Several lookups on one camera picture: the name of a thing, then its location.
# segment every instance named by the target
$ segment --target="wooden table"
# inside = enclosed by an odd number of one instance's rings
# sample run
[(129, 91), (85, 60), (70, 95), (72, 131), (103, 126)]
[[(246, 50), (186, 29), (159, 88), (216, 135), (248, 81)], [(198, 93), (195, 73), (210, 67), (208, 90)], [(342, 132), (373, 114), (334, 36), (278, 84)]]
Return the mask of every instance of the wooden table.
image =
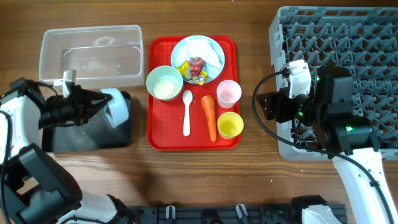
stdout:
[[(134, 142), (124, 149), (57, 154), (57, 161), (82, 190), (111, 194), (127, 205), (236, 205), (290, 202), (292, 197), (319, 194), (347, 204), (346, 190), (330, 161), (296, 162), (279, 156), (277, 141), (261, 129), (251, 111), (251, 95), (271, 67), (268, 28), (281, 6), (398, 6), (397, 1), (201, 1), (71, 4), (0, 4), (0, 92), (20, 77), (38, 79), (43, 34), (48, 29), (139, 24), (145, 45), (159, 36), (224, 34), (238, 49), (241, 114), (245, 129), (230, 151), (164, 153), (146, 141), (145, 86), (122, 88), (139, 100)], [(36, 0), (34, 2), (55, 2)], [(274, 91), (275, 81), (264, 91)], [(274, 121), (265, 124), (276, 131)], [(398, 203), (398, 162), (384, 161), (392, 196)]]

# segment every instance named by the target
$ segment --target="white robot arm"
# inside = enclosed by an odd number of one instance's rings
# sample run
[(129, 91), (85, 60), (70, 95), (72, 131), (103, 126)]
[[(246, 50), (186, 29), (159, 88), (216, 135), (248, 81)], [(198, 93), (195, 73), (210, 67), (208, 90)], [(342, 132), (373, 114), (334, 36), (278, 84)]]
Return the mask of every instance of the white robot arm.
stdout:
[[(289, 87), (257, 95), (259, 87), (278, 74), (288, 79)], [(265, 77), (256, 87), (252, 99), (257, 121), (283, 143), (328, 154), (343, 180), (357, 223), (397, 223), (397, 210), (382, 169), (379, 141), (370, 121), (353, 115), (353, 77), (345, 68), (320, 67), (314, 89), (311, 82), (308, 64), (304, 60), (289, 62), (282, 71)], [(312, 126), (318, 143), (325, 150), (301, 146), (278, 137), (259, 119), (256, 100), (268, 120), (283, 123), (298, 119), (304, 125)], [(335, 223), (327, 211), (325, 207), (303, 209), (302, 222), (322, 223), (324, 220), (324, 223)]]
[[(136, 221), (120, 200), (82, 192), (73, 177), (40, 148), (39, 129), (44, 126), (78, 126), (100, 110), (107, 111), (106, 118), (114, 128), (128, 119), (119, 90), (82, 90), (75, 86), (73, 77), (73, 71), (66, 71), (63, 79), (56, 80), (54, 87), (61, 88), (63, 95), (47, 101), (39, 90), (40, 85), (47, 85), (25, 79), (12, 83), (11, 91), (0, 97), (0, 160), (1, 171), (7, 174), (1, 180), (6, 223), (10, 223), (8, 215), (16, 224)], [(31, 177), (38, 186), (17, 193)]]

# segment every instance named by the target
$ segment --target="snack wrapper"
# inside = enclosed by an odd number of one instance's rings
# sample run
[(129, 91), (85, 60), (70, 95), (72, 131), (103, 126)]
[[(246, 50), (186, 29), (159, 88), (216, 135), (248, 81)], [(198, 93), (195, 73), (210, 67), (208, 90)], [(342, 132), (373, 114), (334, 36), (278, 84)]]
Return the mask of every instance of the snack wrapper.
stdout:
[(203, 85), (205, 80), (208, 79), (208, 75), (205, 71), (202, 71), (203, 61), (201, 58), (191, 58), (189, 61), (184, 61), (182, 65), (177, 67), (177, 70), (181, 75), (188, 81)]

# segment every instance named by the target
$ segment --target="plastic spoon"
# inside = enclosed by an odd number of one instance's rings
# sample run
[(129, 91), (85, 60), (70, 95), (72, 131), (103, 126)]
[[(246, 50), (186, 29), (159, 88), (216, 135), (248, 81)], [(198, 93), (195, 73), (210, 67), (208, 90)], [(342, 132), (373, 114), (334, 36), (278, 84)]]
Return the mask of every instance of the plastic spoon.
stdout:
[(185, 90), (182, 95), (182, 101), (185, 103), (185, 116), (184, 116), (184, 125), (182, 128), (182, 134), (184, 136), (189, 136), (191, 134), (191, 124), (189, 120), (189, 105), (193, 100), (193, 95), (190, 90)]

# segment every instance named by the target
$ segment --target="red tray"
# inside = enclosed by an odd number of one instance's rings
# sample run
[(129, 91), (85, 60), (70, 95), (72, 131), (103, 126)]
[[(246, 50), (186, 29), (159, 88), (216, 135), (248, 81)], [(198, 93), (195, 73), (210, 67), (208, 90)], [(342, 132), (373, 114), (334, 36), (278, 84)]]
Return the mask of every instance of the red tray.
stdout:
[[(211, 95), (215, 100), (216, 121), (221, 114), (227, 111), (240, 114), (240, 109), (239, 102), (230, 109), (220, 107), (217, 103), (216, 94), (220, 82), (224, 80), (238, 82), (235, 43), (224, 35), (211, 35), (209, 37), (220, 44), (225, 54), (224, 69), (217, 78), (203, 86), (184, 82), (180, 94), (171, 101), (160, 101), (148, 94), (147, 140), (154, 149), (160, 151), (231, 149), (241, 140), (241, 135), (226, 140), (217, 133), (216, 142), (210, 141), (201, 98), (205, 95)], [(184, 38), (186, 37), (159, 37), (155, 39), (150, 44), (149, 49), (149, 71), (161, 65), (171, 66), (170, 58), (173, 48)], [(193, 93), (193, 101), (190, 105), (191, 135), (187, 137), (182, 134), (185, 112), (182, 93), (185, 90), (191, 90)]]

